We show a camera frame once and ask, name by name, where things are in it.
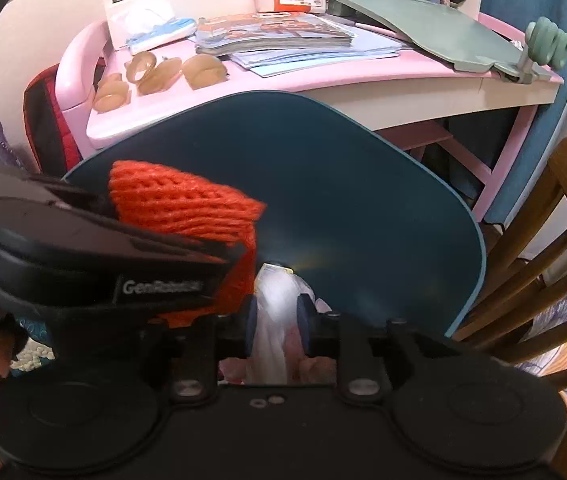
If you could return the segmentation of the green reading stand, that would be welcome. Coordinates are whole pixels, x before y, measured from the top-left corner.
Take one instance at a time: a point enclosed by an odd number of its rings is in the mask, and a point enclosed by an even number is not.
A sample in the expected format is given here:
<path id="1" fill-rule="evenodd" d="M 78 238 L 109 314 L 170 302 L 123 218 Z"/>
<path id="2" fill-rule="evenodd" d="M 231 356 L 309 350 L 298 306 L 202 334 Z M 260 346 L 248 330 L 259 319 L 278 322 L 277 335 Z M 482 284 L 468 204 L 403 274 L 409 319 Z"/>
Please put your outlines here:
<path id="1" fill-rule="evenodd" d="M 523 48 L 456 9 L 430 0 L 329 0 L 372 18 L 459 72 L 498 70 L 531 84 L 567 62 L 567 32 L 542 16 L 527 25 Z"/>

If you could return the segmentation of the pink desk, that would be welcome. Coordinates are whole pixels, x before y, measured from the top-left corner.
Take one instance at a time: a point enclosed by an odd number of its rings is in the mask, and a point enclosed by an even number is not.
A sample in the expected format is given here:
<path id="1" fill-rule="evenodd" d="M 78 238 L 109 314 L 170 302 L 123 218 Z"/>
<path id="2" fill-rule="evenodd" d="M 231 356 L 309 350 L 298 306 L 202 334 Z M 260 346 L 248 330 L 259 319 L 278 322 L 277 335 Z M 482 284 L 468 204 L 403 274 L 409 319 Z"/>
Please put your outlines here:
<path id="1" fill-rule="evenodd" d="M 536 106 L 517 104 L 513 92 L 501 84 L 507 80 L 496 72 L 456 72 L 419 51 L 405 50 L 396 58 L 347 61 L 272 78 L 262 78 L 229 62 L 228 78 L 220 84 L 194 90 L 179 80 L 169 90 L 151 96 L 132 91 L 122 107 L 96 113 L 94 73 L 98 62 L 106 63 L 108 73 L 123 73 L 129 59 L 127 52 L 113 49 L 105 22 L 86 26 L 63 53 L 56 77 L 56 98 L 84 157 L 162 119 L 222 96 L 253 90 L 301 92 L 381 132 L 413 156 L 420 156 L 429 144 L 439 144 L 482 183 L 483 190 L 473 206 L 477 220 L 482 220 L 491 207 L 537 110 Z M 518 115 L 494 165 L 482 162 L 436 125 L 436 119 L 442 117 L 512 107 Z"/>

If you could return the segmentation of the stack of magazines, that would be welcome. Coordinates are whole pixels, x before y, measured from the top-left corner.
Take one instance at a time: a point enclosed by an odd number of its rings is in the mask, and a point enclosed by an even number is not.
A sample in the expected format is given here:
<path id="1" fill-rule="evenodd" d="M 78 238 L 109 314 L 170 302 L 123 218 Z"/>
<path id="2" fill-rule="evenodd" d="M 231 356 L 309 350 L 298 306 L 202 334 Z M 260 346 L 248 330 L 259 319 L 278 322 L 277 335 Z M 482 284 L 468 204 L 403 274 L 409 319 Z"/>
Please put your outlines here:
<path id="1" fill-rule="evenodd" d="M 410 48 L 392 36 L 290 12 L 202 20 L 194 41 L 197 52 L 229 58 L 262 78 L 359 58 L 396 58 Z"/>

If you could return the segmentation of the teal trash bin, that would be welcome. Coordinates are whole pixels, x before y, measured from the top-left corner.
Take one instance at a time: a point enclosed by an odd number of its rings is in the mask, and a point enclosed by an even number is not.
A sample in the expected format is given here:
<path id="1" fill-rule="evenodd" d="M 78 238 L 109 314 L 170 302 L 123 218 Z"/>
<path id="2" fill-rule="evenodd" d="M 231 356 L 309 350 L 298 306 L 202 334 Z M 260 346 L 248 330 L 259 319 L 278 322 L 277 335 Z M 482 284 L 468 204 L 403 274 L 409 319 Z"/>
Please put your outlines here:
<path id="1" fill-rule="evenodd" d="M 113 162 L 153 162 L 266 206 L 258 258 L 301 275 L 331 308 L 451 336 L 484 281 L 486 249 L 457 193 L 380 136 L 298 94 L 252 91 L 185 110 L 67 174 L 106 192 Z"/>

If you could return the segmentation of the white tissue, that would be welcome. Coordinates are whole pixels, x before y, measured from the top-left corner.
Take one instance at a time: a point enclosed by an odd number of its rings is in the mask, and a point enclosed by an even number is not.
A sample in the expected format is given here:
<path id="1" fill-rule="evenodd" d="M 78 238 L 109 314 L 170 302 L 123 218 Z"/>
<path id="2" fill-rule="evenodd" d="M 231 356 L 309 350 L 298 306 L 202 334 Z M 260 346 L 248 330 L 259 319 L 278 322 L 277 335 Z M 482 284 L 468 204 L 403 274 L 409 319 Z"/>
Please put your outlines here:
<path id="1" fill-rule="evenodd" d="M 297 326 L 297 297 L 312 288 L 291 269 L 264 263 L 256 274 L 256 333 L 247 364 L 247 382 L 283 385 L 288 382 L 285 336 Z"/>

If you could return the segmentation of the pink plastic bag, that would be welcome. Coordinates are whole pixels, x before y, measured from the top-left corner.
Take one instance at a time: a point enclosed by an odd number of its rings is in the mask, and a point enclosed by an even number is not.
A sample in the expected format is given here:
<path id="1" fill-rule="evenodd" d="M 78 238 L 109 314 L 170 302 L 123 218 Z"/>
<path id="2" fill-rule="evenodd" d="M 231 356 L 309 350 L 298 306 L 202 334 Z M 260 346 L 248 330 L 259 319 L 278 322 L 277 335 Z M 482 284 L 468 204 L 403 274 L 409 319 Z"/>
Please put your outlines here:
<path id="1" fill-rule="evenodd" d="M 228 358 L 220 363 L 221 373 L 227 382 L 251 385 L 247 382 L 248 359 Z M 335 382 L 337 375 L 335 361 L 323 356 L 319 358 L 305 356 L 297 326 L 288 330 L 285 336 L 285 359 L 288 382 L 284 385 L 331 385 Z"/>

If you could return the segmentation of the red black backpack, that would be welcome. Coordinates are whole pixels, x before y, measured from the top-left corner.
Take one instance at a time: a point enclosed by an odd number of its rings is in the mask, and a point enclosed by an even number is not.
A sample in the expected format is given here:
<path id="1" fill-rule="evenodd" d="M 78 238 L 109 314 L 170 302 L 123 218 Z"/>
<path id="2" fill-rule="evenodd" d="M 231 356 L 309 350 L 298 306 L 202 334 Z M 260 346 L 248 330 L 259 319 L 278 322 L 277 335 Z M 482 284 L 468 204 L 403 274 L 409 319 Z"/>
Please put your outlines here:
<path id="1" fill-rule="evenodd" d="M 24 90 L 23 122 L 38 171 L 60 178 L 82 162 L 83 156 L 56 98 L 58 67 L 47 67 Z"/>

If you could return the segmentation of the black wooden chair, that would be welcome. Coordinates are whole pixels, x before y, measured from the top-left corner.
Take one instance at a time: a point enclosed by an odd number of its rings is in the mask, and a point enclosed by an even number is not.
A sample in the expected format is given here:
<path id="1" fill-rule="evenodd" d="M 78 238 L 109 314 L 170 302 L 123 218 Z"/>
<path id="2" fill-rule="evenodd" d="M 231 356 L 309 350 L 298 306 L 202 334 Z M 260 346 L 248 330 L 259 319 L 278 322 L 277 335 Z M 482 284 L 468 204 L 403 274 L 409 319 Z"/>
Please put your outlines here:
<path id="1" fill-rule="evenodd" d="M 513 335 L 567 296 L 567 228 L 526 264 L 523 249 L 567 201 L 567 138 L 551 153 L 523 206 L 487 256 L 479 300 L 454 333 L 454 339 L 509 364 L 521 364 L 567 342 L 567 322 L 526 341 Z M 556 391 L 567 388 L 567 368 L 541 378 Z M 551 460 L 567 479 L 567 431 Z"/>

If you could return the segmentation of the orange foam net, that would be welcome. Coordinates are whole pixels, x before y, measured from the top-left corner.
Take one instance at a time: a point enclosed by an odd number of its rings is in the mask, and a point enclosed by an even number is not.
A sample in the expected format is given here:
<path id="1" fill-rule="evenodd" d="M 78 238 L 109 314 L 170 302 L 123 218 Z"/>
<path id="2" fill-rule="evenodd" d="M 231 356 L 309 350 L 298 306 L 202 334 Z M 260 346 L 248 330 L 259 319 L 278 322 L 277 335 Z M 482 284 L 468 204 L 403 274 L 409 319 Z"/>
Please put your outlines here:
<path id="1" fill-rule="evenodd" d="M 168 166 L 118 160 L 109 174 L 109 196 L 121 221 L 160 234 L 178 234 L 244 245 L 246 252 L 225 276 L 212 304 L 162 315 L 172 328 L 205 314 L 237 312 L 254 290 L 256 222 L 266 205 L 231 186 Z"/>

